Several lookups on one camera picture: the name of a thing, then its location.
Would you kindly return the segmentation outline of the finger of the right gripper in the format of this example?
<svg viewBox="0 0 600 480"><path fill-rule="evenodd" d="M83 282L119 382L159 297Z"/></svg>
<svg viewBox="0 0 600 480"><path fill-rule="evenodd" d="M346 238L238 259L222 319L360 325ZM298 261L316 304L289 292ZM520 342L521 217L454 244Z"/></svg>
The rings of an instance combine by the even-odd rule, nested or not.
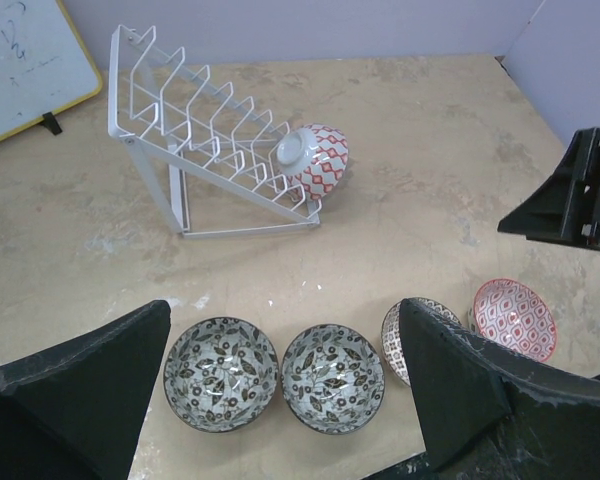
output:
<svg viewBox="0 0 600 480"><path fill-rule="evenodd" d="M583 228L592 222L598 179L600 129L581 129L554 172L521 205L499 221L500 233L560 245L588 245Z"/></svg>

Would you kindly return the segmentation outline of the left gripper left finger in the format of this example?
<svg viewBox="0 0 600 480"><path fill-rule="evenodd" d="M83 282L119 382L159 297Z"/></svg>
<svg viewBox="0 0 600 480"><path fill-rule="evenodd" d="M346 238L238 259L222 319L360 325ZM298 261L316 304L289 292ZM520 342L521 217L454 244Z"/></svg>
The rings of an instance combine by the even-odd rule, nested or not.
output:
<svg viewBox="0 0 600 480"><path fill-rule="evenodd" d="M154 300L0 366L0 479L128 477L170 332Z"/></svg>

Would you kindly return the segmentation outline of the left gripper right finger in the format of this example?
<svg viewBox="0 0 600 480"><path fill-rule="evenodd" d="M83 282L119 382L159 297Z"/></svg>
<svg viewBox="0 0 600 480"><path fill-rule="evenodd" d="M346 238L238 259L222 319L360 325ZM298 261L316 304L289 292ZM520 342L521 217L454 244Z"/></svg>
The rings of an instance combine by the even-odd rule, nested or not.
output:
<svg viewBox="0 0 600 480"><path fill-rule="evenodd" d="M442 479L600 479L600 374L551 367L402 300L399 333Z"/></svg>

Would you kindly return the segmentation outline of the red patterned bowl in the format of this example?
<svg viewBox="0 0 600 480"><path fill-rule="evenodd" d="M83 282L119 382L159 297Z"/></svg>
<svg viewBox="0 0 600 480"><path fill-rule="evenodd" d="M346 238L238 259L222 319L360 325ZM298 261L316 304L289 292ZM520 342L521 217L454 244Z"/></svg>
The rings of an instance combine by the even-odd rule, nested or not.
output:
<svg viewBox="0 0 600 480"><path fill-rule="evenodd" d="M344 177L349 148L337 128L311 123L285 135L275 150L277 167L294 200L318 201Z"/></svg>

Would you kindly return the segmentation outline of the white wire dish rack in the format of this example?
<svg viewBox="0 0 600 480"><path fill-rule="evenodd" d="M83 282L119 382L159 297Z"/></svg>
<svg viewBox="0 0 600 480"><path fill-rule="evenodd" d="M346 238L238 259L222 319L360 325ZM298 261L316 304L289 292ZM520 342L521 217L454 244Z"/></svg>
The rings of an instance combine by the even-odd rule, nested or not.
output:
<svg viewBox="0 0 600 480"><path fill-rule="evenodd" d="M290 233L319 226L322 203L293 186L274 165L277 144L290 133L234 84L212 82L210 66L193 68L184 48L157 45L157 30L119 25L108 72L108 133L124 145L169 228L207 239ZM189 184L198 180L249 207L283 218L279 225L197 231Z"/></svg>

